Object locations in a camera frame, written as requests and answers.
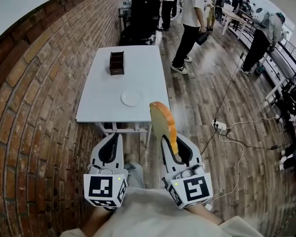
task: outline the brown box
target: brown box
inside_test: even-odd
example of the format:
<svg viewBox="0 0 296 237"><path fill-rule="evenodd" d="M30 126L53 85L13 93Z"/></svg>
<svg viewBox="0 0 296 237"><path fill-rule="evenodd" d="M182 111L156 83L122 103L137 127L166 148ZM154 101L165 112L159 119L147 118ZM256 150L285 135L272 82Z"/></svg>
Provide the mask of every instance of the brown box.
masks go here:
<svg viewBox="0 0 296 237"><path fill-rule="evenodd" d="M124 74L124 52L111 52L110 72L111 76Z"/></svg>

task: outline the white plate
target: white plate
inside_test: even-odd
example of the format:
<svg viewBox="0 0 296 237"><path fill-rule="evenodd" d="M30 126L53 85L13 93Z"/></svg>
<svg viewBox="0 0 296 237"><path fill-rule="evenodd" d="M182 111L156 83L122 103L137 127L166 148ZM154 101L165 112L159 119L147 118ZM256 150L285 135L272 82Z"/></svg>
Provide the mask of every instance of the white plate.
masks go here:
<svg viewBox="0 0 296 237"><path fill-rule="evenodd" d="M138 89L127 89L122 92L120 99L122 102L130 107L137 106L143 98L143 94Z"/></svg>

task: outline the black jacket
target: black jacket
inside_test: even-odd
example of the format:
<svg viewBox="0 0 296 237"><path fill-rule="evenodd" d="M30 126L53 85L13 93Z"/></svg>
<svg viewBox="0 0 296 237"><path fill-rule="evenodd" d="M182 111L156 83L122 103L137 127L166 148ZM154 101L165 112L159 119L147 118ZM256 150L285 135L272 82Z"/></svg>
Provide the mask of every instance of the black jacket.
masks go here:
<svg viewBox="0 0 296 237"><path fill-rule="evenodd" d="M231 6L234 8L237 8L239 1L238 0L232 0Z"/></svg>

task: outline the brick wall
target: brick wall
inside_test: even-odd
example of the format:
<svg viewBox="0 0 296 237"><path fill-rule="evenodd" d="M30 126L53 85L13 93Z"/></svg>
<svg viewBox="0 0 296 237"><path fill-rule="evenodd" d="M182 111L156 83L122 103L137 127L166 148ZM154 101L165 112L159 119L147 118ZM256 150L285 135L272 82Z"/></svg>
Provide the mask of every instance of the brick wall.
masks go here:
<svg viewBox="0 0 296 237"><path fill-rule="evenodd" d="M90 207L99 135L75 121L97 48L116 45L118 0L52 0L0 37L0 236L58 236Z"/></svg>

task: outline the sneaker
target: sneaker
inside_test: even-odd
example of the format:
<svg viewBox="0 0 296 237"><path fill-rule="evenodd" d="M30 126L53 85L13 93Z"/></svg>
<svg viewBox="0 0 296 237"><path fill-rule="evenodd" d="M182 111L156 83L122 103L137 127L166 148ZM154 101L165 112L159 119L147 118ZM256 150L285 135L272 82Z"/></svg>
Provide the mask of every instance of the sneaker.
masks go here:
<svg viewBox="0 0 296 237"><path fill-rule="evenodd" d="M247 76L252 75L251 70L249 71L244 71L243 69L240 70L242 73L246 74Z"/></svg>
<svg viewBox="0 0 296 237"><path fill-rule="evenodd" d="M192 58L187 55L186 58L184 59L184 61L186 61L186 62L192 62Z"/></svg>
<svg viewBox="0 0 296 237"><path fill-rule="evenodd" d="M284 164L284 162L287 160L287 157L286 156L283 156L281 159L280 159L280 164Z"/></svg>
<svg viewBox="0 0 296 237"><path fill-rule="evenodd" d="M173 65L171 65L171 69L182 75L187 75L187 69L185 67L176 68Z"/></svg>
<svg viewBox="0 0 296 237"><path fill-rule="evenodd" d="M165 29L165 28L163 28L163 26L161 26L158 28L158 31L169 31L169 28Z"/></svg>

